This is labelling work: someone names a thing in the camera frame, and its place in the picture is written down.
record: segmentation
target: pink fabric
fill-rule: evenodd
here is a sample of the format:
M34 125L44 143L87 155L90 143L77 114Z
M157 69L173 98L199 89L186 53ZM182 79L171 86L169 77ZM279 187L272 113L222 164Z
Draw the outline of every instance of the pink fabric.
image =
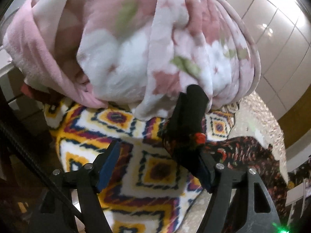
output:
M141 120L168 117L200 85L207 111L250 94L256 45L224 0L27 0L4 46L27 82L87 107L129 104Z

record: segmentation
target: dark floral fabric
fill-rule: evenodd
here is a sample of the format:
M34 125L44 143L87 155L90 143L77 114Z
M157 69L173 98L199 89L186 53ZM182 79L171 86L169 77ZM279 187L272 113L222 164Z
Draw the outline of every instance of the dark floral fabric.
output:
M175 159L180 158L183 152L187 153L190 159L189 151L194 153L194 148L197 147L199 150L210 153L217 163L223 163L231 169L256 168L271 195L281 222L283 221L286 216L287 185L280 173L279 161L275 160L272 155L271 145L265 149L253 137L235 137L225 141L206 142L205 146L202 146L205 134L172 138L168 135L166 127L167 125L164 126L162 134L163 146Z

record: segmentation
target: brown wooden panel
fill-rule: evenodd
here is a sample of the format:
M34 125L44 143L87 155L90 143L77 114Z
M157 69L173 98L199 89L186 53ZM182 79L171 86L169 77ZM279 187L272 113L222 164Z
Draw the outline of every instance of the brown wooden panel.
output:
M311 86L296 104L279 119L288 148L311 129Z

